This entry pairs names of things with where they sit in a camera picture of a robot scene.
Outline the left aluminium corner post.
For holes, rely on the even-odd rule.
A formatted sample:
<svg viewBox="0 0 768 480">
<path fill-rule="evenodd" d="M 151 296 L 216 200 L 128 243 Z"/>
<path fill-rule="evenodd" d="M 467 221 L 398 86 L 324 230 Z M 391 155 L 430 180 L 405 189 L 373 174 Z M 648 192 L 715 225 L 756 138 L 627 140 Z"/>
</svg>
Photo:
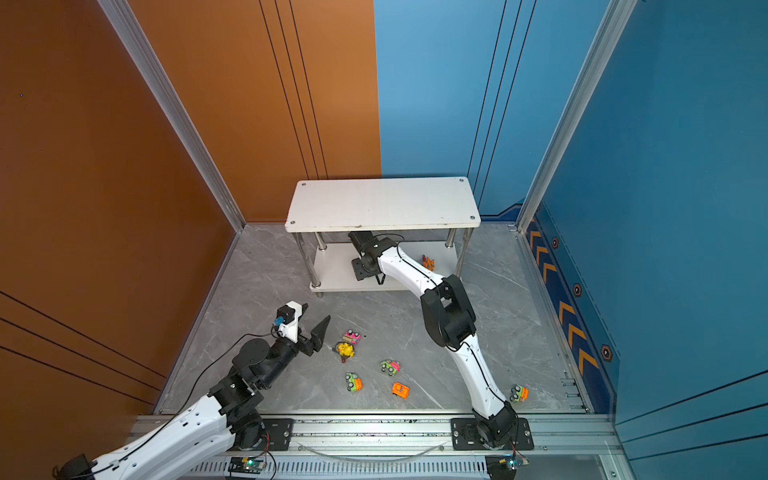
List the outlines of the left aluminium corner post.
<svg viewBox="0 0 768 480">
<path fill-rule="evenodd" d="M 98 4 L 226 219 L 241 234 L 244 215 L 130 4 L 124 0 L 99 0 Z"/>
</svg>

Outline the white two-tier shelf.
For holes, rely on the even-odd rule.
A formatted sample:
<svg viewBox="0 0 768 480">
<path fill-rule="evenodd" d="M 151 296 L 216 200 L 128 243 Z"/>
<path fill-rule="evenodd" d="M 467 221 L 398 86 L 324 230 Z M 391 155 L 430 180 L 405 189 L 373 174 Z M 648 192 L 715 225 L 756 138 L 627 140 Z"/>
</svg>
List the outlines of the white two-tier shelf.
<svg viewBox="0 0 768 480">
<path fill-rule="evenodd" d="M 325 241 L 330 233 L 370 231 L 388 235 L 404 231 L 446 230 L 441 241 L 402 241 L 403 252 L 435 262 L 435 272 L 461 272 L 469 239 L 481 224 L 465 177 L 356 180 L 301 180 L 296 184 L 285 229 L 299 247 L 310 290 L 331 292 L 406 291 L 398 278 L 358 280 L 349 240 Z"/>
</svg>

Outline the orange dragon toy figure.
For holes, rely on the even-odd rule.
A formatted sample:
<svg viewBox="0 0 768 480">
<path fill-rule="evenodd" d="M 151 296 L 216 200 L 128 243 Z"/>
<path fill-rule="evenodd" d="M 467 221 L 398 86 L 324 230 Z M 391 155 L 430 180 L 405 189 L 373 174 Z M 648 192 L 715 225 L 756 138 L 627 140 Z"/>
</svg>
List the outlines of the orange dragon toy figure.
<svg viewBox="0 0 768 480">
<path fill-rule="evenodd" d="M 435 269 L 435 260 L 426 255 L 422 256 L 421 263 L 427 270 L 433 271 Z"/>
</svg>

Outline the right aluminium corner post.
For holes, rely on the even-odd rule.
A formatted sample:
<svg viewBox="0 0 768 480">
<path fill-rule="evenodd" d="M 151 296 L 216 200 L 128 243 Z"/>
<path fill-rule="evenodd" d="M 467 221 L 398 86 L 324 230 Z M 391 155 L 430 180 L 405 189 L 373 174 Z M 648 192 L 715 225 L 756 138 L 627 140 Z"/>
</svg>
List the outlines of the right aluminium corner post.
<svg viewBox="0 0 768 480">
<path fill-rule="evenodd" d="M 519 234 L 527 232 L 637 3 L 608 3 L 515 222 Z"/>
</svg>

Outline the green orange toy car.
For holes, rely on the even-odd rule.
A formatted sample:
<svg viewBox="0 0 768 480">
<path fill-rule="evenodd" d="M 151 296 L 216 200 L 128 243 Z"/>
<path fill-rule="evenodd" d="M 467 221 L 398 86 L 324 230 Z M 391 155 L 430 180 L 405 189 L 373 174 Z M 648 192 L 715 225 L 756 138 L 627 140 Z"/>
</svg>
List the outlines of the green orange toy car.
<svg viewBox="0 0 768 480">
<path fill-rule="evenodd" d="M 363 388 L 360 377 L 352 372 L 345 374 L 346 388 L 349 392 L 358 392 Z"/>
</svg>

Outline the right green circuit board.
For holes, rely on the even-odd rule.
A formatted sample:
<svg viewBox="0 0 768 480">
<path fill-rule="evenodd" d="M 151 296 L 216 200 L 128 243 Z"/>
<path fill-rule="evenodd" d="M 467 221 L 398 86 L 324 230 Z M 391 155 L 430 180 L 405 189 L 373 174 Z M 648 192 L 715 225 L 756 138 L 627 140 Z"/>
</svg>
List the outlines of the right green circuit board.
<svg viewBox="0 0 768 480">
<path fill-rule="evenodd" d="M 489 455 L 485 457 L 485 462 L 491 480 L 515 480 L 518 472 L 530 464 L 520 453 Z"/>
</svg>

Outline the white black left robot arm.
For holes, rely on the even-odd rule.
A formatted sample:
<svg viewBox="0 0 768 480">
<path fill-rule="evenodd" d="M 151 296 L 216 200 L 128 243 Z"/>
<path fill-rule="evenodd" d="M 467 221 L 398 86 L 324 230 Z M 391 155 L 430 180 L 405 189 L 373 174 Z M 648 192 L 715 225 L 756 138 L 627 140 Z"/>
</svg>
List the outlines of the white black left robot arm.
<svg viewBox="0 0 768 480">
<path fill-rule="evenodd" d="M 52 477 L 177 479 L 236 443 L 257 445 L 265 431 L 257 411 L 262 392 L 276 383 L 298 355 L 311 356 L 323 347 L 331 317 L 303 334 L 300 322 L 307 309 L 306 303 L 290 301 L 278 308 L 269 333 L 238 339 L 228 375 L 200 399 L 185 400 L 163 425 L 94 460 L 81 454 L 55 467 Z"/>
</svg>

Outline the yellow pikachu toy figure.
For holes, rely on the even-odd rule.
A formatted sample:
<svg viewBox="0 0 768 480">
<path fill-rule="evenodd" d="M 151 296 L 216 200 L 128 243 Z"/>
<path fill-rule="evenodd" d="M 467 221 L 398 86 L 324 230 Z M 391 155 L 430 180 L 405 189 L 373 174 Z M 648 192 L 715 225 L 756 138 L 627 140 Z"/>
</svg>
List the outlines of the yellow pikachu toy figure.
<svg viewBox="0 0 768 480">
<path fill-rule="evenodd" d="M 355 345 L 348 342 L 338 342 L 335 345 L 335 351 L 339 355 L 341 362 L 346 363 L 355 355 Z"/>
</svg>

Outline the orange green toy truck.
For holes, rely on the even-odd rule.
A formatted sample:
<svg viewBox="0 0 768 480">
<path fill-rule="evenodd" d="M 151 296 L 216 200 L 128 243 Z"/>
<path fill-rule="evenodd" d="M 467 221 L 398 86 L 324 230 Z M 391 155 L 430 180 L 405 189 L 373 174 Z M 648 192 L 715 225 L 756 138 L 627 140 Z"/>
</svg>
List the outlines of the orange green toy truck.
<svg viewBox="0 0 768 480">
<path fill-rule="evenodd" d="M 529 390 L 519 384 L 515 384 L 510 390 L 510 401 L 513 403 L 525 402 L 529 397 Z"/>
</svg>

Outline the aluminium corner post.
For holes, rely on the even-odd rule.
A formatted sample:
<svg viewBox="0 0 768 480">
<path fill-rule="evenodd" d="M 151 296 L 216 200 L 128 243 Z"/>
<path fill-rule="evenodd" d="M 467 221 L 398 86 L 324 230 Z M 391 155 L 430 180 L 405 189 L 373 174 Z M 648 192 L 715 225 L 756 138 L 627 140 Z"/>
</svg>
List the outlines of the aluminium corner post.
<svg viewBox="0 0 768 480">
<path fill-rule="evenodd" d="M 226 219 L 241 234 L 244 215 L 130 4 L 124 0 L 99 0 L 98 4 Z"/>
<path fill-rule="evenodd" d="M 608 3 L 515 222 L 519 234 L 527 232 L 637 3 Z"/>
</svg>

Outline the green circuit board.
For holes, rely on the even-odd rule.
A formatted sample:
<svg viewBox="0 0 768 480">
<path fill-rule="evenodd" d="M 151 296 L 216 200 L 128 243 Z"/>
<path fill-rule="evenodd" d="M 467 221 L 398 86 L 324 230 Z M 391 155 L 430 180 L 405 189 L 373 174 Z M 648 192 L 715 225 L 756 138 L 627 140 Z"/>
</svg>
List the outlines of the green circuit board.
<svg viewBox="0 0 768 480">
<path fill-rule="evenodd" d="M 231 457 L 227 472 L 230 476 L 260 475 L 267 470 L 267 466 L 262 457 Z"/>
<path fill-rule="evenodd" d="M 518 472 L 530 464 L 520 453 L 489 455 L 485 457 L 485 462 L 491 480 L 515 480 Z"/>
</svg>

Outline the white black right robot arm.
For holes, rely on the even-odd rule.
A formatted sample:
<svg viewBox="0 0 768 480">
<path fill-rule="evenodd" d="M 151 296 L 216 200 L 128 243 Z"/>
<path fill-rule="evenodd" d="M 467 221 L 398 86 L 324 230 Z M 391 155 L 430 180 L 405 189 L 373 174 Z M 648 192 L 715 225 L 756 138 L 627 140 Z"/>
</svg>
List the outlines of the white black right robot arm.
<svg viewBox="0 0 768 480">
<path fill-rule="evenodd" d="M 430 338 L 454 359 L 471 398 L 472 412 L 483 445 L 501 449 L 516 441 L 519 416 L 502 390 L 481 351 L 476 313 L 461 279 L 441 276 L 410 257 L 400 243 L 370 231 L 348 234 L 358 257 L 352 260 L 357 280 L 394 279 L 419 300 Z"/>
</svg>

